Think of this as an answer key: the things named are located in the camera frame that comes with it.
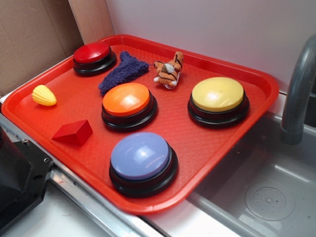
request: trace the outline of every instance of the white wall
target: white wall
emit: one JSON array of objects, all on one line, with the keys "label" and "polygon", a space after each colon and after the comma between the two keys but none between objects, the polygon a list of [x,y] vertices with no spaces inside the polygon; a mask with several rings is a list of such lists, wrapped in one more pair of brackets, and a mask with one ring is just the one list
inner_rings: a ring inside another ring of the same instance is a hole
[{"label": "white wall", "polygon": [[316,34],[316,0],[106,0],[115,34],[129,34],[274,76],[287,91]]}]

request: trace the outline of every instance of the yellow toy corn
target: yellow toy corn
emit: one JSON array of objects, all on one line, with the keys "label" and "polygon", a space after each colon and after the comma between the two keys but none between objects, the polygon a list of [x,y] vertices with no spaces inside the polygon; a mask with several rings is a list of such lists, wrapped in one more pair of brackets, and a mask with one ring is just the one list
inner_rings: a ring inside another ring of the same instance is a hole
[{"label": "yellow toy corn", "polygon": [[52,106],[57,103],[55,95],[45,85],[38,85],[35,87],[32,93],[32,98],[35,102],[41,105]]}]

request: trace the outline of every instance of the sink drain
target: sink drain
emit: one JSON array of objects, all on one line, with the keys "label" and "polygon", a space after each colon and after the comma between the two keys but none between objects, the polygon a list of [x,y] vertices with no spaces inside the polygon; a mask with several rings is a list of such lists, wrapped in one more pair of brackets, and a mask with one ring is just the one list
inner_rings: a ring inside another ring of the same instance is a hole
[{"label": "sink drain", "polygon": [[272,181],[252,185],[246,193],[245,201],[254,215],[268,221],[282,220],[294,209],[291,192]]}]

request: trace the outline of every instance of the black machine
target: black machine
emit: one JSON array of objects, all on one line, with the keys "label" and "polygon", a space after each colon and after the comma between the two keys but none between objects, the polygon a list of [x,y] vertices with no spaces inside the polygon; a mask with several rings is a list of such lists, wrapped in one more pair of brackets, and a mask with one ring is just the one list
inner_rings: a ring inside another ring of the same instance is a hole
[{"label": "black machine", "polygon": [[52,165],[31,141],[12,142],[0,126],[0,235],[43,201]]}]

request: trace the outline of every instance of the plastic tray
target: plastic tray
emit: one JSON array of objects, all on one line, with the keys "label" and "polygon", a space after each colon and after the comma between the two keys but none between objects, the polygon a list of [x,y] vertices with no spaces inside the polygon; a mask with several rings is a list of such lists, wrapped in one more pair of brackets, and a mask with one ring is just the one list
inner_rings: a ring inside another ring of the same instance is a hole
[{"label": "plastic tray", "polygon": [[[128,51],[148,62],[149,72],[135,80],[151,91],[158,101],[158,115],[138,131],[151,131],[162,136],[175,150],[179,173],[174,183],[162,193],[147,198],[128,198],[119,194],[109,178],[113,147],[130,133],[109,131],[101,118],[102,96],[98,84],[108,72],[93,77],[77,76],[70,57],[15,90],[2,106],[3,114],[28,133],[80,178],[120,209],[133,214],[150,214],[173,207],[184,200],[232,146],[251,128],[276,100],[278,85],[273,77],[250,68],[180,50],[184,67],[175,89],[154,83],[155,60],[170,61],[179,49],[133,36],[105,38],[118,56]],[[193,87],[201,80],[225,76],[238,80],[250,101],[247,118],[225,129],[209,129],[191,121],[187,102]],[[32,100],[33,89],[47,85],[55,94],[53,107],[38,105]],[[83,146],[52,140],[64,124],[87,119],[93,134]]]}]

